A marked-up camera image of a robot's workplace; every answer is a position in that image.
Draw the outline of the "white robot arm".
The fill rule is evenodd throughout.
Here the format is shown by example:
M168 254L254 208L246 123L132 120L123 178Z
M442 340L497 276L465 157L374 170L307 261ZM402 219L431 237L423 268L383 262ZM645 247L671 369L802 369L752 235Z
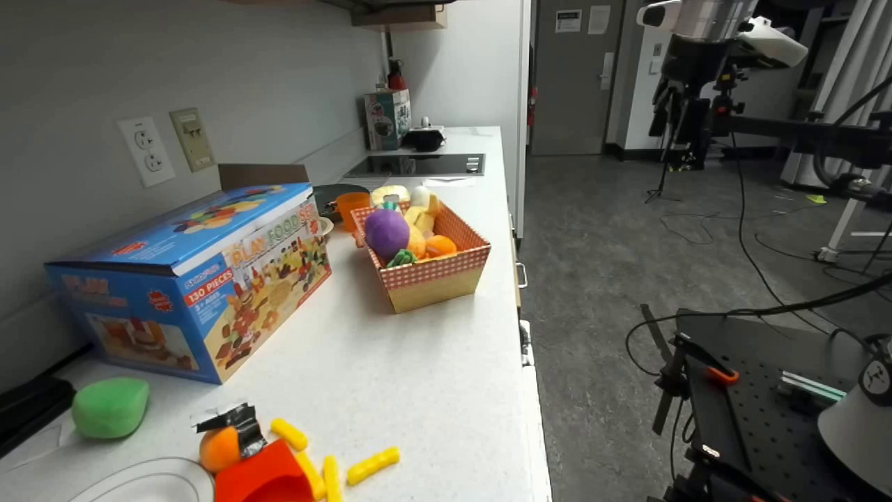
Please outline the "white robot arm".
M720 77L732 50L781 71L808 56L802 42L757 17L755 7L757 0L649 0L635 12L635 22L668 33L661 77L700 89Z

